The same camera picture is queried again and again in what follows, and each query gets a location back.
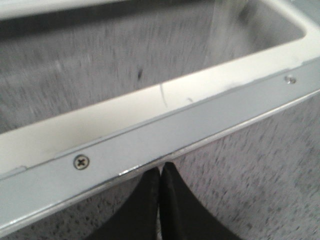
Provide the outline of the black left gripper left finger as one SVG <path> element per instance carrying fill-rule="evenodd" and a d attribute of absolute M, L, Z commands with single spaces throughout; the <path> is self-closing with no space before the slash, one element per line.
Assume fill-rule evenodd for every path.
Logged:
<path fill-rule="evenodd" d="M 134 191 L 116 213 L 88 240 L 155 240 L 160 171 L 146 171 Z"/>

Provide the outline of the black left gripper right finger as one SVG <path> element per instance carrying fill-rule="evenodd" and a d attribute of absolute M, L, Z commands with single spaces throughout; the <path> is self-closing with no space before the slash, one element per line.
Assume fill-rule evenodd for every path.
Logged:
<path fill-rule="evenodd" d="M 160 177 L 160 224 L 164 240 L 239 239 L 201 204 L 172 162 Z"/>

